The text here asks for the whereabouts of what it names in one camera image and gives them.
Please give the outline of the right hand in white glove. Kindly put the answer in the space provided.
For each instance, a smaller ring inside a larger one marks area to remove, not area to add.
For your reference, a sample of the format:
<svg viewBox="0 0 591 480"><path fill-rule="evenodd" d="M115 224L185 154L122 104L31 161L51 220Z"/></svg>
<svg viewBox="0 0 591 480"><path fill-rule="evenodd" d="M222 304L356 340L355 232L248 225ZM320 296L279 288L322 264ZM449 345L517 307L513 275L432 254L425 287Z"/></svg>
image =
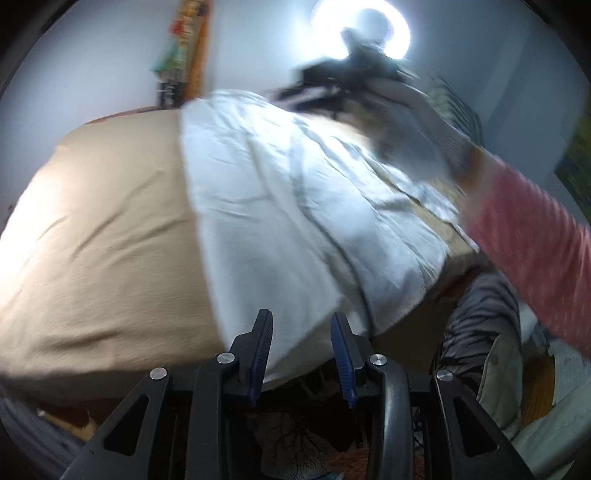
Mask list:
<svg viewBox="0 0 591 480"><path fill-rule="evenodd" d="M362 92L346 98L344 111L367 137L377 160L414 181L460 182L472 167L475 144L424 93L403 82L370 79Z"/></svg>

